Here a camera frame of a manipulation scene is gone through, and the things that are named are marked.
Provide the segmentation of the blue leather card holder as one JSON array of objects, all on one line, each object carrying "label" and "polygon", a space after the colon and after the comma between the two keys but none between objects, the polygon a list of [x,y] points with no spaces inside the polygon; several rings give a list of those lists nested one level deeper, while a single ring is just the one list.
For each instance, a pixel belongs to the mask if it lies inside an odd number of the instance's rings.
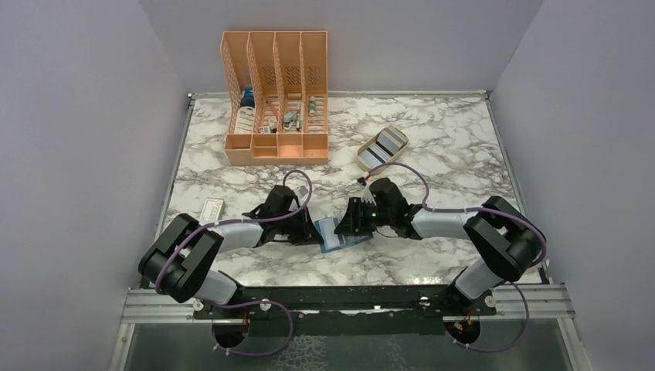
[{"label": "blue leather card holder", "polygon": [[340,222],[341,219],[339,217],[331,216],[314,223],[314,227],[323,239],[323,242],[320,243],[321,253],[328,254],[330,252],[347,249],[370,241],[373,238],[371,233],[363,236],[336,234],[334,230]]}]

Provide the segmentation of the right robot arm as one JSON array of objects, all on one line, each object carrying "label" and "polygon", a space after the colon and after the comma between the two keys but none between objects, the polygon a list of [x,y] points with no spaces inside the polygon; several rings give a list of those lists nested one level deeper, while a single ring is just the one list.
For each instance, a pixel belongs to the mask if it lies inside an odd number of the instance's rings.
[{"label": "right robot arm", "polygon": [[463,315],[477,299],[504,282],[519,280],[543,258],[543,234],[507,200],[491,196],[479,207],[435,210],[407,202],[387,178],[365,187],[362,197],[351,197],[334,233],[361,236],[382,226],[410,240],[452,238],[469,240],[480,255],[448,285],[446,306]]}]

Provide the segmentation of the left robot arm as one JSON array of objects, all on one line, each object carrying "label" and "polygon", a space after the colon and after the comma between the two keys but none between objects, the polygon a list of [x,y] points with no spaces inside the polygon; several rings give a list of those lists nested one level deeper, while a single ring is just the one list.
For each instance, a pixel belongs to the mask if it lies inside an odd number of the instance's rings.
[{"label": "left robot arm", "polygon": [[294,246],[320,244],[323,239],[300,197],[285,185],[275,185],[266,200],[236,220],[203,226],[181,213],[161,233],[137,266],[157,292],[179,303],[191,298],[213,302],[222,316],[242,310],[241,284],[211,266],[218,254],[281,242]]}]

